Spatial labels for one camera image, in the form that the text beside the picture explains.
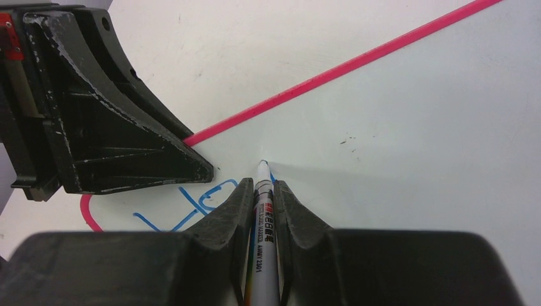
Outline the white marker pen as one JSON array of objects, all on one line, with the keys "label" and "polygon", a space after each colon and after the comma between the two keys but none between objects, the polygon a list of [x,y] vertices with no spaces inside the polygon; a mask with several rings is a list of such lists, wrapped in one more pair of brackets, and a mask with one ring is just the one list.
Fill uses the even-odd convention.
[{"label": "white marker pen", "polygon": [[274,224],[274,184],[267,161],[257,167],[245,305],[279,305],[279,268]]}]

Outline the pink-framed whiteboard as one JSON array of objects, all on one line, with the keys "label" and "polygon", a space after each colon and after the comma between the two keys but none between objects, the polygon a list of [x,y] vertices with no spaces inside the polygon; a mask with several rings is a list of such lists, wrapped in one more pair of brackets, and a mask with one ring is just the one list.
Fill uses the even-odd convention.
[{"label": "pink-framed whiteboard", "polygon": [[479,234],[540,304],[540,2],[479,1],[405,47],[197,136],[209,184],[83,196],[94,231],[182,231],[266,160],[335,228]]}]

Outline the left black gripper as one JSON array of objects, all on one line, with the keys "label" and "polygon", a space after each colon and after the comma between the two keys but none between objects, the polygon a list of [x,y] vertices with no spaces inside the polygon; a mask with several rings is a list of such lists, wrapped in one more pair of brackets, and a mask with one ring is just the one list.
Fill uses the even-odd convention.
[{"label": "left black gripper", "polygon": [[45,8],[1,5],[1,142],[16,174],[11,187],[48,201],[60,182],[74,194],[210,182],[213,165],[139,79],[108,12]]}]

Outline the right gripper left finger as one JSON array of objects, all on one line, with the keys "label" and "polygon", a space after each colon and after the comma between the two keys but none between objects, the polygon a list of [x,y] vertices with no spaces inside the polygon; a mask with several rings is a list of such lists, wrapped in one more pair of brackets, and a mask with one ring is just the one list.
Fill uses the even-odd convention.
[{"label": "right gripper left finger", "polygon": [[48,232],[1,270],[2,305],[242,305],[254,183],[182,232]]}]

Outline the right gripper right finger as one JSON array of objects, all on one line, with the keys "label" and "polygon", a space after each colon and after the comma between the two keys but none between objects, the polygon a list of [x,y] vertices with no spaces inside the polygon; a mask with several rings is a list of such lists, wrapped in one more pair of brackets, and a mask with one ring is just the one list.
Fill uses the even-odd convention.
[{"label": "right gripper right finger", "polygon": [[282,305],[522,305],[480,235],[336,229],[274,183]]}]

